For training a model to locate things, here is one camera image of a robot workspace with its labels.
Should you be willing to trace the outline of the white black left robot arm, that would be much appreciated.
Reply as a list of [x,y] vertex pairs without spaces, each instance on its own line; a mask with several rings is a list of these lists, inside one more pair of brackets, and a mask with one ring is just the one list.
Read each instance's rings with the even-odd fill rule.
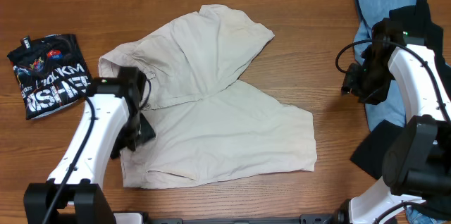
[[152,86],[136,67],[97,77],[83,96],[85,109],[72,141],[44,183],[28,185],[23,203],[29,223],[149,222],[141,211],[114,212],[102,192],[106,167],[122,149],[136,150],[156,133],[142,115]]

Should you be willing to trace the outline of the beige cargo shorts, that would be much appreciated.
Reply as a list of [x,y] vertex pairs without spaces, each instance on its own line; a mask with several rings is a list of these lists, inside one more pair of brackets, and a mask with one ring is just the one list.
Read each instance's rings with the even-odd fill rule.
[[312,114],[240,79],[273,36],[243,11],[203,5],[99,59],[102,77],[131,66],[149,79],[142,112],[156,136],[122,150],[125,187],[195,187],[314,169]]

